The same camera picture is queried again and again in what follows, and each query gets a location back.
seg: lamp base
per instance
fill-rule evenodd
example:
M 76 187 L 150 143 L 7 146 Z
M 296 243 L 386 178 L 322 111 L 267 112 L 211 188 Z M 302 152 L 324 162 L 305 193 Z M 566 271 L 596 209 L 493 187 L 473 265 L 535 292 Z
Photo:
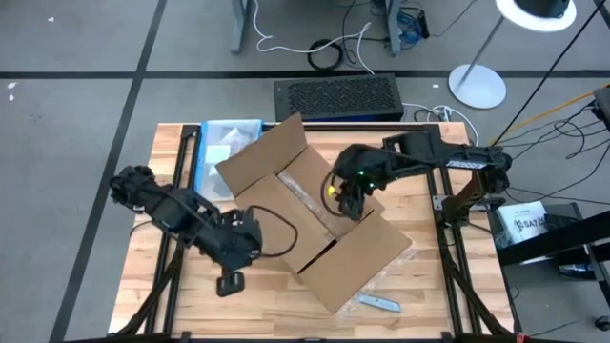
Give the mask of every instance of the lamp base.
M 449 89 L 454 97 L 475 109 L 487 110 L 501 104 L 506 97 L 506 85 L 495 71 L 487 67 L 475 65 L 458 88 L 459 80 L 468 67 L 470 65 L 459 66 L 449 75 Z

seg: desk leg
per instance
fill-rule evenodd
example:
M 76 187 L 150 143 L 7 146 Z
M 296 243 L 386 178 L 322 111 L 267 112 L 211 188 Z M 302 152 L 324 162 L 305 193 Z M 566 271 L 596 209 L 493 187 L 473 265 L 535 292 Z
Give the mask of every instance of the desk leg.
M 396 57 L 400 52 L 400 34 L 398 31 L 398 10 L 400 10 L 401 0 L 385 0 L 385 7 L 388 20 L 388 36 L 390 36 L 390 54 Z
M 250 0 L 232 0 L 232 3 L 233 12 L 235 14 L 235 25 L 231 53 L 238 54 L 241 53 L 241 44 L 246 31 L 246 15 L 248 15 Z

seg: box flap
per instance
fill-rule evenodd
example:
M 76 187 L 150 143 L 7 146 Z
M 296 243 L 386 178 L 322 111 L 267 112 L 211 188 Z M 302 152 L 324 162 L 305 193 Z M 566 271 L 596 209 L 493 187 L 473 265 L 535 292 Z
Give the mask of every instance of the box flap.
M 376 214 L 369 215 L 300 274 L 331 313 L 336 313 L 412 240 Z
M 321 211 L 328 213 L 322 206 L 320 189 L 322 181 L 330 169 L 331 165 L 324 160 L 324 157 L 314 147 L 309 146 L 284 171 L 298 183 L 303 191 L 314 199 Z M 327 204 L 331 210 L 338 212 L 337 201 L 327 197 Z M 367 196 L 362 217 L 365 218 L 373 210 L 377 214 L 381 214 L 383 206 L 373 196 Z M 324 219 L 331 222 L 326 227 L 336 238 L 342 237 L 358 225 L 358 223 L 348 217 L 337 217 L 330 213 L 325 215 Z
M 283 170 L 307 147 L 300 114 L 295 114 L 262 135 L 216 169 L 234 196 L 270 173 Z
M 251 205 L 267 208 L 296 226 L 296 245 L 291 252 L 283 256 L 284 261 L 295 272 L 305 267 L 334 240 L 326 228 L 274 174 L 269 174 L 251 185 L 237 196 L 235 203 L 240 208 Z M 254 209 L 254 218 L 259 221 L 263 234 L 263 252 L 281 252 L 292 244 L 295 231 L 281 219 L 259 209 Z

